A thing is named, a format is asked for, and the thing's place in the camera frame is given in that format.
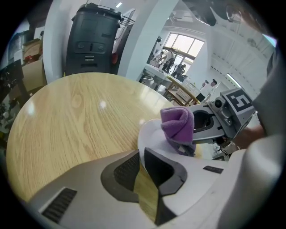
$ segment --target ceiling light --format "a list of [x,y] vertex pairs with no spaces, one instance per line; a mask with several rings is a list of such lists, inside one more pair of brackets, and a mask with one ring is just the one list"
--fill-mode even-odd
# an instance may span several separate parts
[[116,6],[116,8],[118,8],[119,6],[121,6],[122,2],[119,2],[118,5]]
[[232,78],[232,76],[231,76],[229,73],[227,74],[227,76],[228,76],[229,78],[231,78],[231,79],[233,80],[233,82],[235,82],[236,85],[237,85],[239,88],[241,88],[241,86],[238,84],[238,82],[236,82],[235,79]]

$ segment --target black vent grille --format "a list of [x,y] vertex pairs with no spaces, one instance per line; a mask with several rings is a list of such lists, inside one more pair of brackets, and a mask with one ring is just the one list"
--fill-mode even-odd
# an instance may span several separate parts
[[50,205],[43,211],[42,215],[58,223],[63,217],[68,206],[74,199],[77,191],[65,188],[58,196],[50,203]]

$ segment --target black trash bin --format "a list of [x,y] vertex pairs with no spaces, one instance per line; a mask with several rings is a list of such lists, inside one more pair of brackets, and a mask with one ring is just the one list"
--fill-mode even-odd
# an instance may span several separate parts
[[82,5],[73,17],[66,75],[110,72],[112,48],[122,14],[93,3]]

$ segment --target purple cloth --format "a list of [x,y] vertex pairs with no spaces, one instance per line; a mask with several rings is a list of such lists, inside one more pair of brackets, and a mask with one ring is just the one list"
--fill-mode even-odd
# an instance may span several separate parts
[[193,156],[196,145],[193,142],[194,116],[184,106],[170,107],[160,111],[161,128],[165,133],[167,141],[177,150],[179,154]]

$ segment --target wooden tabletop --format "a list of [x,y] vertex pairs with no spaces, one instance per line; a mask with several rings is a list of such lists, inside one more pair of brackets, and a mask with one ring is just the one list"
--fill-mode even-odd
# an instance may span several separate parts
[[[23,106],[7,146],[8,178],[28,201],[70,168],[115,153],[137,149],[140,127],[173,106],[147,86],[105,73],[67,76],[43,87]],[[140,205],[155,218],[157,190],[141,168],[135,189],[152,189]]]

